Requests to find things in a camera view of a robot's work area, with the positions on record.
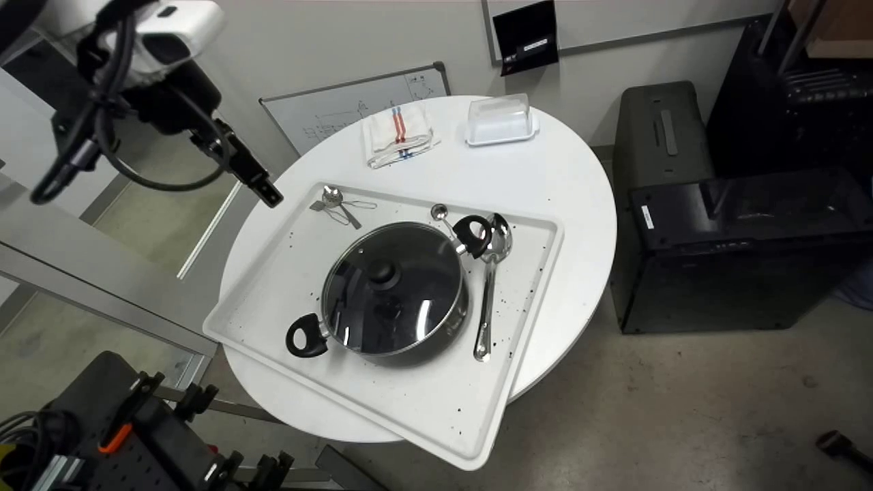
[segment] gray floor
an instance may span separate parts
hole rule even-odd
[[[157,176],[184,176],[184,143],[131,151]],[[164,198],[127,185],[97,230],[177,271],[228,183]],[[156,372],[173,353],[51,297],[33,297],[0,330],[0,416],[33,410],[83,363],[113,350]],[[218,360],[220,397],[248,401]],[[337,446],[390,488],[593,488],[593,491],[854,491],[863,475],[824,458],[813,440],[842,430],[873,454],[873,315],[824,301],[782,333],[619,335],[610,297],[576,350],[506,408],[486,470],[458,472],[412,446]],[[318,440],[277,423],[207,416],[195,431],[224,450],[286,450],[308,468]]]

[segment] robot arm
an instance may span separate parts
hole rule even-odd
[[[194,63],[211,44],[224,19],[211,0],[7,0],[0,3],[0,27],[11,26],[7,12],[22,12],[25,3],[30,3],[30,16],[41,12],[33,27],[74,56],[78,75],[93,84],[89,105],[68,129],[49,176],[33,189],[33,203],[55,199],[78,172],[93,169],[100,155],[120,176],[146,189],[190,191],[232,172],[263,206],[276,207],[281,203],[270,176],[248,149],[224,120],[211,117],[220,93]],[[142,179],[113,155],[112,120],[126,112],[132,112],[160,134],[187,132],[190,143],[218,169],[195,183],[153,183]]]

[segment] cooking pot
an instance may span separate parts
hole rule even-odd
[[[360,239],[323,278],[322,319],[300,318],[286,333],[286,350],[317,359],[327,353],[327,338],[334,338],[360,356],[400,356],[460,330],[469,315],[460,255],[480,256],[491,226],[467,217],[452,233],[458,247],[416,222]]]

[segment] metal utensil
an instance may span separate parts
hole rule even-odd
[[[323,189],[322,189],[322,199],[323,199],[327,206],[334,206],[337,210],[342,210],[347,222],[348,222],[355,230],[360,230],[360,222],[357,222],[357,219],[348,214],[348,207],[342,206],[342,191],[340,191],[340,189],[323,185]]]
[[[497,266],[506,259],[510,251],[513,251],[513,230],[498,214],[494,214],[491,243],[488,243],[488,251],[482,255],[486,286],[482,286],[480,327],[473,333],[473,346],[472,346],[473,360],[486,360],[491,356],[491,312],[494,312]]]

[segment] round white table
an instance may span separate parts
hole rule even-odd
[[[306,194],[312,183],[334,183],[413,191],[413,198],[434,203],[462,199],[480,210],[498,206],[554,217],[563,226],[563,243],[513,385],[513,398],[517,398],[569,353],[591,319],[613,262],[617,210],[600,161],[563,123],[531,110],[539,120],[539,134],[531,143],[467,149],[460,129],[469,101],[476,98],[452,97],[422,101],[442,139],[422,155],[367,169],[362,165],[360,123],[355,123],[306,154],[276,185],[286,203],[293,203],[293,198]],[[244,219],[220,278],[220,296],[241,275],[241,271],[233,269],[233,256],[250,247],[255,233],[261,235],[270,225],[281,225],[273,214],[276,210],[255,206]],[[248,397],[300,431],[334,442],[397,440],[382,425],[334,408],[233,350],[225,350],[225,359]]]

